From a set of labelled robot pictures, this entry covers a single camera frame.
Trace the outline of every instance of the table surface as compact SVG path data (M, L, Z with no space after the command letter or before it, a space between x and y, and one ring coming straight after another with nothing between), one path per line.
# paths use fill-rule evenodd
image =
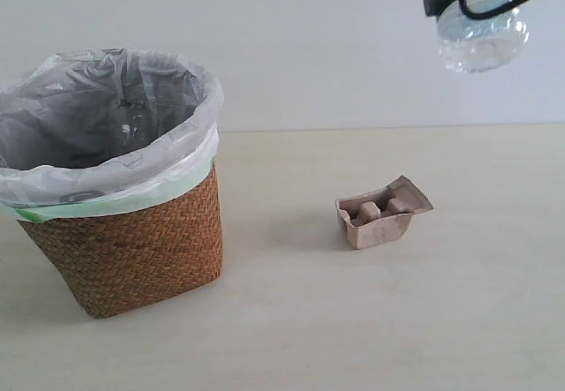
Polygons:
M557 390L565 125L223 134L216 282L91 320L0 220L0 389ZM352 250L334 200L433 202Z

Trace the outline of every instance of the cardboard insert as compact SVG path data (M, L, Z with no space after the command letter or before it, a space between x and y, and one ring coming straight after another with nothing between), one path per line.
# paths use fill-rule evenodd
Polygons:
M433 210L424 193L404 176L379 190L338 199L335 207L348 241L357 249L399 239L413 215Z

